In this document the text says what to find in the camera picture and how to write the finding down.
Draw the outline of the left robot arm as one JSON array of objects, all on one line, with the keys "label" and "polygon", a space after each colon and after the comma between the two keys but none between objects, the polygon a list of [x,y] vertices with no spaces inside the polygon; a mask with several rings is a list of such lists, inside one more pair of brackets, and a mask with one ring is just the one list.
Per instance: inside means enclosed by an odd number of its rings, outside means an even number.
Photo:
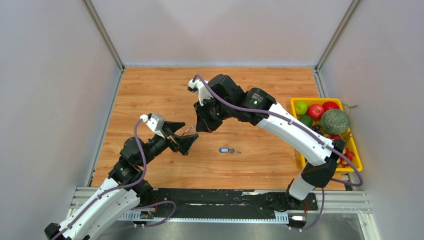
[{"label": "left robot arm", "polygon": [[198,133],[177,135],[183,122],[159,121],[153,125],[154,136],[143,142],[138,133],[128,138],[118,162],[96,192],[70,217],[50,223],[44,234],[49,240],[96,240],[127,211],[136,207],[153,208],[152,186],[145,180],[147,164],[170,149],[186,156]]}]

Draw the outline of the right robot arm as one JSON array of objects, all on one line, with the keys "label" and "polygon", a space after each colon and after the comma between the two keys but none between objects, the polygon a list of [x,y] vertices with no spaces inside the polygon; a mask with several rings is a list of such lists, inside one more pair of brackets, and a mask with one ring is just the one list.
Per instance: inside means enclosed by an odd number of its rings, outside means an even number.
[{"label": "right robot arm", "polygon": [[235,118],[269,131],[306,158],[305,167],[292,181],[285,195],[290,208],[301,207],[309,192],[326,187],[333,178],[345,143],[341,139],[331,140],[308,128],[266,91],[256,87],[244,91],[224,74],[210,81],[196,75],[189,81],[188,90],[198,96],[198,102],[194,104],[197,132],[212,133],[224,120]]}]

